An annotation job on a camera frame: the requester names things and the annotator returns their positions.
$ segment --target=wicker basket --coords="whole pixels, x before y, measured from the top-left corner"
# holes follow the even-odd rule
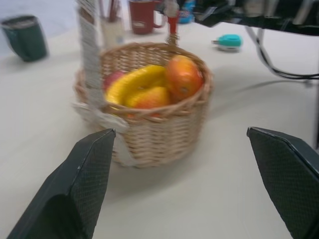
[[[101,79],[112,72],[130,72],[149,64],[165,66],[173,55],[180,54],[197,64],[204,85],[194,96],[178,104],[139,110],[105,103],[96,107],[98,110],[93,110],[87,105],[90,102],[90,91],[85,76],[90,72],[80,70],[76,74],[74,89],[81,104],[78,109],[87,105],[86,114],[78,112],[95,130],[115,125],[118,142],[115,144],[113,159],[123,166],[153,167],[180,159],[194,149],[200,135],[212,90],[212,75],[201,59],[174,44],[176,36],[170,36],[169,39],[169,44],[132,43],[103,52],[100,55],[101,76],[98,85],[101,87]],[[104,123],[85,117],[96,113],[104,116]]]

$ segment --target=teal object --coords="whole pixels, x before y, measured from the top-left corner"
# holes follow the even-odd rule
[[[1,27],[11,49],[25,62],[47,56],[45,39],[39,20],[32,15],[3,20]]]
[[[239,35],[227,34],[219,37],[215,43],[225,47],[240,47],[242,45],[242,39]]]
[[[187,0],[184,6],[179,11],[178,23],[190,23],[193,20],[193,8],[195,6],[195,0]]]

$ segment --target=yellow banana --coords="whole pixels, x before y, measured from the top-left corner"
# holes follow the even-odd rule
[[[165,67],[149,65],[119,78],[105,94],[108,102],[124,105],[126,97],[140,89],[146,89],[157,80],[165,79]]]
[[[153,88],[156,86],[164,87],[165,85],[166,85],[166,77],[163,77],[153,81],[148,88]]]
[[[145,92],[147,92],[147,90],[142,89],[142,90],[139,90],[139,91],[131,94],[131,96],[127,97],[127,99],[125,100],[125,106],[130,107],[130,108],[135,107],[135,105],[140,100],[140,98],[143,97],[143,95],[145,95]]]

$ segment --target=fake fruit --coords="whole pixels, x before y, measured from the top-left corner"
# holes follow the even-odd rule
[[[164,81],[165,68],[163,66],[148,65],[125,74],[115,81],[105,93],[106,101],[123,105],[126,98],[140,89],[147,89],[154,81]]]
[[[169,92],[167,88],[161,86],[140,90],[126,100],[127,107],[137,109],[151,109],[169,104]]]
[[[155,79],[149,86],[149,88],[153,88],[156,86],[162,86],[164,87],[166,85],[166,77],[161,77],[159,79]]]
[[[122,71],[116,71],[106,76],[103,80],[103,91],[106,92],[108,88],[122,76],[124,76],[124,73]]]
[[[167,87],[176,101],[193,96],[203,85],[196,64],[186,56],[174,56],[168,62],[165,75]]]

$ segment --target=black cable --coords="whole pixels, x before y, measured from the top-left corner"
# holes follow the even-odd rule
[[[281,70],[275,68],[273,66],[271,60],[269,59],[263,45],[262,45],[263,38],[259,39],[251,27],[245,26],[245,28],[247,30],[248,35],[252,38],[253,42],[256,44],[257,50],[258,50],[259,56],[262,59],[262,62],[264,63],[264,65],[267,68],[270,69],[270,71],[272,73],[274,73],[275,75],[278,75],[280,77],[292,79],[292,80],[319,80],[319,74],[300,75],[300,74],[293,74],[293,73],[284,72],[284,71],[281,71]],[[259,31],[260,31],[259,35],[261,37],[263,37],[264,29],[260,28]]]
[[[283,78],[292,79],[292,80],[306,80],[306,83],[308,82],[308,80],[319,80],[319,74],[309,74],[309,75],[293,74],[293,73],[281,71],[281,70],[274,67],[269,56],[267,55],[266,50],[263,47],[264,30],[265,30],[265,16],[266,16],[267,6],[268,6],[268,1],[265,0],[264,4],[263,4],[263,17],[260,18],[257,36],[250,26],[245,26],[245,28],[248,32],[248,35],[251,37],[251,39],[253,40],[253,42],[257,46],[259,56],[261,57],[264,65],[273,74],[280,76],[280,77],[283,77]]]

